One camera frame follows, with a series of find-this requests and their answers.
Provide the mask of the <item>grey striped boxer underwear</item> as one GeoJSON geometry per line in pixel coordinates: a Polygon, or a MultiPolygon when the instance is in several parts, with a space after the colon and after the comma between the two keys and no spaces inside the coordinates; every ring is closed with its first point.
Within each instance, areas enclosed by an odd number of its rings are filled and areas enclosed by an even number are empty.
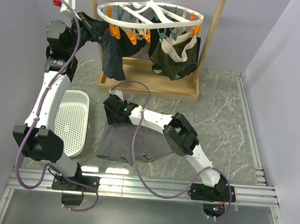
{"type": "Polygon", "coordinates": [[[148,127],[132,124],[105,124],[104,134],[97,153],[98,158],[133,165],[132,150],[136,160],[153,162],[172,153],[162,133],[148,127]]]}

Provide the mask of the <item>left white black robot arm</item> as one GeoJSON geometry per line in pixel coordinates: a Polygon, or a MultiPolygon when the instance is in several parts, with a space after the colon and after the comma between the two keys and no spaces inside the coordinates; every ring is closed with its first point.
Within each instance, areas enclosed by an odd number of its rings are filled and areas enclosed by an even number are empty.
{"type": "Polygon", "coordinates": [[[72,19],[71,26],[67,26],[61,20],[48,23],[48,46],[42,88],[27,120],[23,125],[14,126],[12,133],[19,146],[15,159],[15,174],[24,188],[33,189],[37,188],[37,185],[29,186],[21,180],[21,156],[42,161],[46,167],[59,172],[59,179],[71,190],[82,186],[81,165],[64,153],[64,142],[54,132],[55,118],[77,70],[76,52],[86,42],[99,43],[108,25],[107,22],[95,20],[84,12],[79,12],[78,16],[72,19]]]}

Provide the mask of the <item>white round clip hanger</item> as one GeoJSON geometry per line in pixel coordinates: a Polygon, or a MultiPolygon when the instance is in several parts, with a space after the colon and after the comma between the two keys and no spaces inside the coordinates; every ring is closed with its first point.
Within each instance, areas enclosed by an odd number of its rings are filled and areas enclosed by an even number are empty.
{"type": "Polygon", "coordinates": [[[109,24],[130,29],[193,28],[204,21],[197,11],[155,0],[105,3],[98,5],[97,14],[109,24]]]}

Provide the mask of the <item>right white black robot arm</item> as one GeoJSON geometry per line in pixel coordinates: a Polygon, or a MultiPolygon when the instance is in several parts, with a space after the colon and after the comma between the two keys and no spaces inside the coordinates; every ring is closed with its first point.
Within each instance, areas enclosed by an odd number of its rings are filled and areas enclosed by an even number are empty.
{"type": "Polygon", "coordinates": [[[165,115],[145,109],[136,103],[127,102],[118,95],[111,94],[103,103],[108,124],[132,124],[136,126],[132,138],[132,159],[136,162],[135,144],[141,127],[161,133],[169,148],[178,156],[186,158],[201,178],[207,196],[213,200],[221,198],[225,190],[230,190],[227,177],[216,169],[207,158],[197,137],[197,132],[181,114],[165,115]]]}

